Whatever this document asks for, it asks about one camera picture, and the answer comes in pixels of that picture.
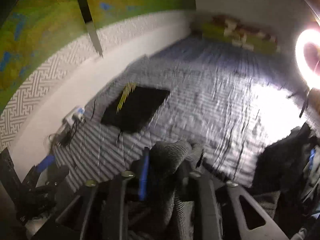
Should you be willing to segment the white power strip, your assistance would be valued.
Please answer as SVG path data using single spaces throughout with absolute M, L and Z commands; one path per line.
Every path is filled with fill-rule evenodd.
M 77 121 L 84 122 L 85 109 L 81 106 L 74 107 L 63 119 L 63 124 L 68 124 L 70 127 Z

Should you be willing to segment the black garment with yellow stripes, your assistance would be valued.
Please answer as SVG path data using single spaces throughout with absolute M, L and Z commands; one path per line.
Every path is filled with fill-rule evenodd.
M 139 132 L 169 95 L 170 91 L 167 89 L 139 86 L 129 82 L 118 97 L 106 107 L 101 124 L 114 126 L 121 132 Z

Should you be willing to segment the grey knitted garment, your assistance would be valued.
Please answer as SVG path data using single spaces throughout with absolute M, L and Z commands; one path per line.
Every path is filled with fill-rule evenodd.
M 129 239 L 221 239 L 213 182 L 190 165 L 192 141 L 157 142 L 149 152 L 146 197 L 139 200 L 140 160 L 129 193 Z

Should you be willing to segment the striped grey bed sheet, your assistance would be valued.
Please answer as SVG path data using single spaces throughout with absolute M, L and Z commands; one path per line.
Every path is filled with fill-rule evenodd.
M 109 82 L 85 107 L 67 146 L 54 146 L 58 165 L 70 169 L 72 190 L 85 181 L 106 181 L 158 141 L 194 139 L 210 167 L 250 186 L 258 155 L 304 123 L 319 130 L 313 109 L 300 115 L 295 83 L 281 58 L 226 43 L 189 37 L 144 57 Z M 168 89 L 170 94 L 140 132 L 102 125 L 105 108 L 128 82 Z

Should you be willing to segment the folded green floral blanket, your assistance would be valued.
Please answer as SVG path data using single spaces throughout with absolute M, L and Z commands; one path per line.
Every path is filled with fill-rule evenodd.
M 233 16 L 216 14 L 199 17 L 192 25 L 203 38 L 230 43 L 253 52 L 274 54 L 280 52 L 278 39 L 268 28 L 242 22 Z

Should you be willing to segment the black and white wall strip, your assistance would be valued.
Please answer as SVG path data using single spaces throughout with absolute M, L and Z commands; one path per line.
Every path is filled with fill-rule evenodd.
M 100 44 L 97 30 L 93 23 L 93 18 L 89 9 L 88 1 L 87 0 L 77 0 L 77 1 L 81 11 L 82 18 L 86 25 L 87 32 L 93 44 L 93 47 L 95 48 L 95 51 L 99 54 L 99 56 L 103 57 L 103 49 Z

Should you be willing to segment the pile of dark clothes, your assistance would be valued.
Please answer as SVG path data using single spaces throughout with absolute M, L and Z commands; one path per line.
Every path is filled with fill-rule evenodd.
M 319 137 L 307 123 L 259 155 L 249 191 L 287 237 L 308 225 L 319 203 Z

